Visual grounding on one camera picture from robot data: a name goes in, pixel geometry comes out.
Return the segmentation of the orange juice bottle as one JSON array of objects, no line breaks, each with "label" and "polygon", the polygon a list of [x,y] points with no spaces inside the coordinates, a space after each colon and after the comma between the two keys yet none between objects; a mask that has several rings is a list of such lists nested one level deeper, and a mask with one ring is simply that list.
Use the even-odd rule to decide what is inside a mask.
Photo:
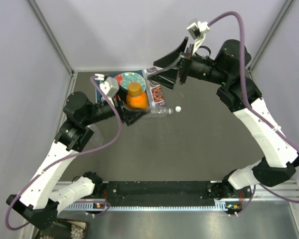
[{"label": "orange juice bottle", "polygon": [[133,109],[147,109],[148,108],[148,100],[145,92],[138,97],[132,97],[129,94],[127,95],[127,105]]}]

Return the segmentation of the orange bottle cap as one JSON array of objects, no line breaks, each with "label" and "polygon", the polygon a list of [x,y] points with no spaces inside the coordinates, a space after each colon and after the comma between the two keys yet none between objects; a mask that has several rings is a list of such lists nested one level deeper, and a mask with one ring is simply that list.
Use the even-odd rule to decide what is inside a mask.
[{"label": "orange bottle cap", "polygon": [[139,82],[131,82],[128,85],[128,94],[132,97],[138,97],[142,94],[142,86]]}]

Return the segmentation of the clear bottle orange base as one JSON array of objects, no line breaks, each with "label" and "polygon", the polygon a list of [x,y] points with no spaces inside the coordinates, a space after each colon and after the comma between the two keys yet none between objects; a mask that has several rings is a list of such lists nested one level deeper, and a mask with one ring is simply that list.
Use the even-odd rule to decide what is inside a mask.
[{"label": "clear bottle orange base", "polygon": [[151,107],[148,109],[145,118],[164,118],[166,116],[172,115],[173,109],[167,107]]}]

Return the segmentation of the white bottle cap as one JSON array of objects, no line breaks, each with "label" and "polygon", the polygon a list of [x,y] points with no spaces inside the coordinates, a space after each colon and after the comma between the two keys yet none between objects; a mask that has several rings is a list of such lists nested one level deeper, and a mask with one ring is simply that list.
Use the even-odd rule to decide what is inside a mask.
[{"label": "white bottle cap", "polygon": [[175,111],[176,111],[176,112],[180,112],[180,111],[181,111],[181,107],[180,107],[180,106],[176,106],[176,107],[175,107]]}]

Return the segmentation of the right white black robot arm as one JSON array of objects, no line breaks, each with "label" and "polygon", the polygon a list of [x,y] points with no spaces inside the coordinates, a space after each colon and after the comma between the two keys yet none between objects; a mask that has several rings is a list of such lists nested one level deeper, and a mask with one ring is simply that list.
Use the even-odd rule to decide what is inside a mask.
[{"label": "right white black robot arm", "polygon": [[246,63],[251,60],[247,49],[238,40],[229,39],[211,59],[195,53],[194,46],[187,42],[184,38],[175,50],[154,61],[158,70],[149,79],[168,89],[176,83],[184,84],[188,77],[219,85],[217,96],[249,130],[264,154],[260,161],[231,171],[211,187],[210,194],[217,199],[234,197],[245,187],[274,187],[291,179],[299,166],[299,152],[283,139],[261,91],[240,70],[241,53]]}]

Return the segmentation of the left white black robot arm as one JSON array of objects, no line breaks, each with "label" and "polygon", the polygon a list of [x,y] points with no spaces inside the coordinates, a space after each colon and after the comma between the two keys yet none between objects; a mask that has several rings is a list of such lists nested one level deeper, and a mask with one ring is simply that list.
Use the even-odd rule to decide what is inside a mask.
[{"label": "left white black robot arm", "polygon": [[78,156],[92,153],[84,148],[93,135],[90,126],[94,123],[116,117],[118,125],[132,125],[148,111],[129,109],[125,105],[127,90],[122,87],[114,94],[114,102],[105,98],[100,104],[92,103],[83,92],[71,93],[63,111],[67,117],[51,145],[45,160],[31,181],[16,195],[9,195],[5,216],[9,225],[11,210],[18,212],[28,223],[40,230],[48,228],[57,215],[67,206],[86,196],[99,197],[103,192],[101,178],[87,172],[77,181],[58,191],[54,187],[69,164]]}]

